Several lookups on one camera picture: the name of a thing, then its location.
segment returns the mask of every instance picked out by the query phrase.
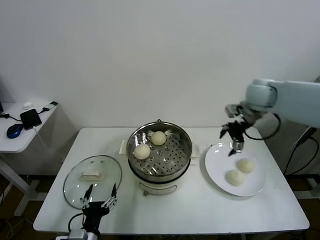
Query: glass lid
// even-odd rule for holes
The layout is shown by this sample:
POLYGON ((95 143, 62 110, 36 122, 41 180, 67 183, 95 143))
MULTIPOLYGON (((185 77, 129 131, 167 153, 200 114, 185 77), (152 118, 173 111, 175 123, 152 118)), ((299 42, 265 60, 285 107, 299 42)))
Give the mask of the glass lid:
POLYGON ((114 185, 118 190, 121 180, 122 169, 115 158, 107 155, 91 156, 68 173, 63 184, 63 195, 72 207, 81 209, 87 191, 91 192, 89 202, 105 202, 111 197, 114 185))

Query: table leg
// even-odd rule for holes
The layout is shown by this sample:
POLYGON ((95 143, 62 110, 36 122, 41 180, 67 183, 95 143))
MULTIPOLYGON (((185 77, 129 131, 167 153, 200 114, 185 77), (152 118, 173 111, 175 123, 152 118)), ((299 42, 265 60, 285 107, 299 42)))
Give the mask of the table leg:
POLYGON ((23 198, 21 199, 18 207, 16 208, 13 214, 14 216, 22 216, 29 201, 44 201, 46 199, 47 193, 36 192, 36 187, 39 184, 39 181, 32 181, 30 185, 27 184, 18 174, 15 173, 15 171, 13 171, 11 167, 9 167, 1 159, 0 159, 0 174, 3 175, 8 181, 10 181, 9 186, 14 185, 17 189, 19 189, 24 194, 23 198))
POLYGON ((320 184, 317 184, 313 178, 307 179, 308 183, 313 187, 310 191, 294 191, 297 199, 319 199, 320 200, 320 184))
POLYGON ((4 189, 4 192, 0 195, 0 201, 2 199, 5 199, 5 197, 7 196, 8 192, 11 190, 12 186, 13 186, 13 184, 10 182, 8 184, 8 186, 4 189))

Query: floor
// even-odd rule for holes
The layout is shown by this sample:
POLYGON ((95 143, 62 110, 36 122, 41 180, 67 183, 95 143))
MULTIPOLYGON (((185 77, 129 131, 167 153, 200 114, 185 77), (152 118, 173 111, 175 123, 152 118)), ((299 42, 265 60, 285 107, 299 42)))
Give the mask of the floor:
MULTIPOLYGON (((38 192, 48 192, 54 177, 41 177, 40 184, 37 188, 38 192)), ((0 182, 4 187, 8 185, 8 181, 0 177, 0 182)), ((310 187, 304 179, 288 179, 288 182, 294 191, 309 190, 310 187)), ((10 232, 9 225, 1 219, 8 220, 12 226, 21 222, 23 218, 13 217, 18 203, 22 198, 22 193, 13 187, 4 199, 0 206, 0 240, 7 240, 8 237, 14 240, 54 240, 56 238, 55 233, 37 232, 33 229, 33 226, 28 221, 23 221, 16 228, 14 232, 10 232)), ((319 240, 320 239, 320 201, 317 199, 300 200, 299 201, 305 214, 310 221, 310 228, 305 232, 286 232, 273 238, 274 240, 319 240)), ((41 202, 31 202, 28 204, 24 211, 24 217, 33 222, 36 219, 37 213, 41 208, 41 202)), ((250 240, 252 235, 247 235, 247 239, 250 240)), ((101 236, 101 240, 240 240, 239 235, 206 235, 206 236, 101 236)))

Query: steamed bun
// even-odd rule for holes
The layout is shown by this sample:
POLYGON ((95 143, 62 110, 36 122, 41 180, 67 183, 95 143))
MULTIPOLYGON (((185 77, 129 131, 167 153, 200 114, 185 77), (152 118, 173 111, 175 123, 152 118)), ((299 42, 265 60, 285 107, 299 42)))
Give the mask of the steamed bun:
POLYGON ((138 145, 133 152, 134 156, 139 160, 146 159, 147 157, 149 157, 150 153, 151 149, 147 144, 138 145))
POLYGON ((156 131, 151 136, 151 142, 156 146, 163 145, 166 142, 166 140, 166 134, 162 131, 156 131))
POLYGON ((242 172, 244 172, 246 174, 249 174, 253 170, 255 170, 254 162, 249 160, 249 159, 241 159, 241 160, 239 160, 237 162, 237 166, 242 172))
POLYGON ((228 171, 226 174, 226 179, 229 181, 229 183, 235 186, 240 186, 245 181, 244 174, 238 169, 228 171))

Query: black phone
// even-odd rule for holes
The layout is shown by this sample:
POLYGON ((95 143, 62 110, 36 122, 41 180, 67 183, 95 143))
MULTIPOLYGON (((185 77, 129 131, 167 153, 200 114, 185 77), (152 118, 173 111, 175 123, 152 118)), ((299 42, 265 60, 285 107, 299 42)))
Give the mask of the black phone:
POLYGON ((32 129, 33 127, 42 124, 42 121, 34 108, 21 113, 20 118, 25 130, 32 129))

